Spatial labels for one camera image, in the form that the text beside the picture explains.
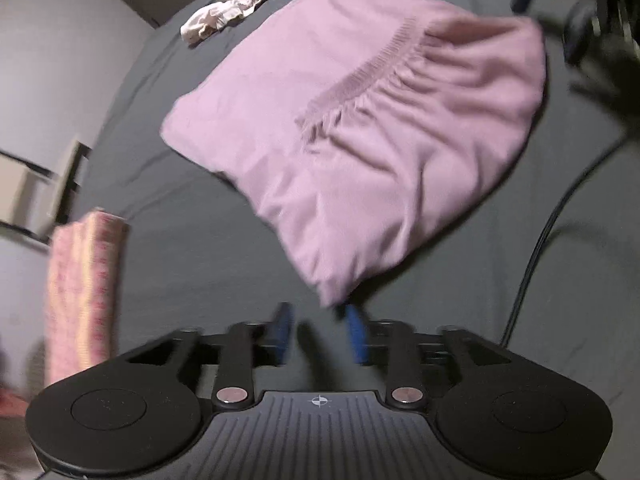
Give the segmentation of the mauve pink ribbed garment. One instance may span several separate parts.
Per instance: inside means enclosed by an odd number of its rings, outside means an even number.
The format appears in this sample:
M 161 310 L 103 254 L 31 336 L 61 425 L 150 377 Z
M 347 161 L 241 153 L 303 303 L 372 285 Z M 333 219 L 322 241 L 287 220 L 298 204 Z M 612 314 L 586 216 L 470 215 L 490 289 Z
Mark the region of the mauve pink ribbed garment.
M 530 18 L 292 0 L 175 102 L 160 135 L 227 178 L 334 307 L 494 188 L 545 82 Z

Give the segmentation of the pink yellow striped knit sweater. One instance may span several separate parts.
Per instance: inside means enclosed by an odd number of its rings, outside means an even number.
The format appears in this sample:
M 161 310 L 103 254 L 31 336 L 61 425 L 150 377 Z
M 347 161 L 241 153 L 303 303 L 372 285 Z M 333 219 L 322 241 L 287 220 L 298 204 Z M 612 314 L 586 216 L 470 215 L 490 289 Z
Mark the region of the pink yellow striped knit sweater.
M 47 387 L 112 356 L 126 232 L 123 218 L 101 209 L 53 231 L 44 310 Z

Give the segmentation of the white black wooden chair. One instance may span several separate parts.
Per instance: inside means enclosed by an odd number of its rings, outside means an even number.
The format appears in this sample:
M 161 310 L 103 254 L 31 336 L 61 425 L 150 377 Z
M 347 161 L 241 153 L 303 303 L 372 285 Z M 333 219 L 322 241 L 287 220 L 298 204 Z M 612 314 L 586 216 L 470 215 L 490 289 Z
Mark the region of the white black wooden chair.
M 1 151 L 1 226 L 47 245 L 68 220 L 92 149 L 73 139 L 54 169 Z

